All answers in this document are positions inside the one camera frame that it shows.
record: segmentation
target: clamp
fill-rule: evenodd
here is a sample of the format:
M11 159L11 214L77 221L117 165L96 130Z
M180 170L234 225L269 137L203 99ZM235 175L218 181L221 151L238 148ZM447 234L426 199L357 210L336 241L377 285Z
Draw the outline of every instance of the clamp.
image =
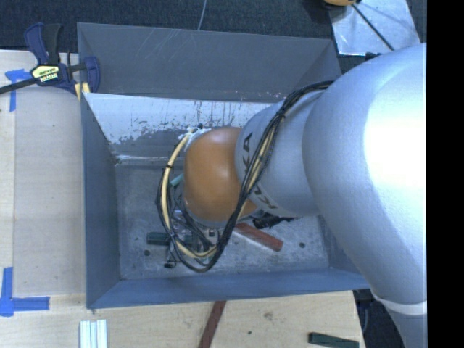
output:
M37 65L30 71L31 78L18 81L0 88L0 94L24 88L29 85L54 86L80 96L80 84L73 78L73 73L86 70L89 91L97 91L100 84L100 67L96 57L85 57L82 63L67 65L61 63L58 53L58 37L62 30L60 24L44 25L36 23L25 31L28 51L34 54Z

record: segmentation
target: orange object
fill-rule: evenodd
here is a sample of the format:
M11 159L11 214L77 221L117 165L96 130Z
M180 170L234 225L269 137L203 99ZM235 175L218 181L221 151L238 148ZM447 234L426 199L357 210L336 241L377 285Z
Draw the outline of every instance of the orange object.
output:
M235 169L235 145L240 128L218 128L195 140L184 162L183 199L200 220L221 223L232 215L239 200L241 182ZM256 210L247 201L243 216Z

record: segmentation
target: cable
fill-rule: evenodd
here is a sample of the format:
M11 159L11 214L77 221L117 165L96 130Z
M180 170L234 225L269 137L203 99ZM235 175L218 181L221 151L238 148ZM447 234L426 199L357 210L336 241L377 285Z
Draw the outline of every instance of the cable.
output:
M177 254L179 260L186 267L196 272L203 273L211 269L213 265L219 260L232 235L237 220L241 217L247 199L251 195L252 191L255 189L258 181L260 180L262 174L265 171L265 168L268 166L282 120L285 119L286 114L301 99L303 95L309 93L310 91L326 89L332 83L333 81L324 81L321 83L311 84L297 91L294 91L286 97L281 108L276 112L276 114L273 116L273 118L266 126L264 133L261 136L261 139L257 145L257 148L254 151L254 154L249 164L249 168L245 173L245 177L241 185L239 200L237 202L236 208L233 211L232 215L229 217L228 222L226 223L223 229L222 235L220 235L220 233L218 232L218 240L216 245L203 252L195 252L189 249L186 246L186 244L183 243L183 241L181 241L181 239L178 237L178 234L171 227L170 222L169 212L171 203L168 187L170 171L172 170L173 163L179 155L180 151L182 150L183 146L187 143L188 139L191 138L191 135L192 133L194 133L195 130L191 129L181 139L178 145L174 148L174 152L171 155L166 165L166 168L163 170L162 179L159 183L158 188L157 207L161 222L172 240L175 253ZM185 255L192 258L193 260L196 260L196 262L198 262L201 265L201 267L199 268L197 266L192 265L184 257ZM202 261L202 259L204 258L210 258L208 263Z
M204 18L204 11L206 10L206 3L207 3L207 0L204 0L204 2L203 2L202 16L200 17L200 21L199 21L199 24L198 24L198 28L196 29L196 30L198 30L198 31L200 31L200 28L202 27L203 18Z
M370 28L377 34L377 36L389 47L390 50L394 51L393 46L384 38L384 36L373 26L373 24L368 20L368 18L356 7L355 4L352 5L353 9L364 19L364 21L369 25Z

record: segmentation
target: yellow cable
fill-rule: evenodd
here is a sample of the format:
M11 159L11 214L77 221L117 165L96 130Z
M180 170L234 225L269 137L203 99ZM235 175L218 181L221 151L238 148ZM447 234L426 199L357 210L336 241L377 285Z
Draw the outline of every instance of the yellow cable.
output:
M163 177L162 177L161 198L160 198L160 200L161 200L161 204L162 204L162 215L163 215L163 218L165 219L165 223L166 223L166 226L169 229L169 231L171 231L171 226L170 226L169 213L167 212L167 194L166 194L167 193L167 186L168 186L168 182L169 182L169 175L170 175L170 171L172 169L172 166L174 164L175 159L177 159L177 156L179 155L180 151L182 150L182 148L185 146L185 144L187 143L187 141L191 137L191 132L192 131L193 130L190 130L190 133L186 134L182 138L181 142L174 149L173 154L171 154L171 157L167 162L167 166L165 168L165 171L164 171ZM177 244L177 247L184 254L188 255L189 257L197 258L197 259L209 257L210 255L213 255L216 252L216 249L217 249L217 247L214 245L208 251L198 253L198 252L191 251L190 249L188 249L187 247L182 245L182 243L179 242L178 240L175 240L175 242Z

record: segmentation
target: brown stick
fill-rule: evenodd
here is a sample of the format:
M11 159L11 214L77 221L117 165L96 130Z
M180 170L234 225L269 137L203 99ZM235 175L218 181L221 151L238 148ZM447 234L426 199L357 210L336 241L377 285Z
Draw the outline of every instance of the brown stick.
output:
M211 314L208 318L206 327L203 330L202 340L200 340L198 348L211 347L212 338L215 336L216 328L219 325L220 316L223 314L224 307L225 300L215 302L212 306Z
M249 239L258 242L269 249L279 252L282 249L283 242L276 237L273 237L266 232L262 232L259 229L252 227L246 223L237 223L235 224L235 231L248 237Z

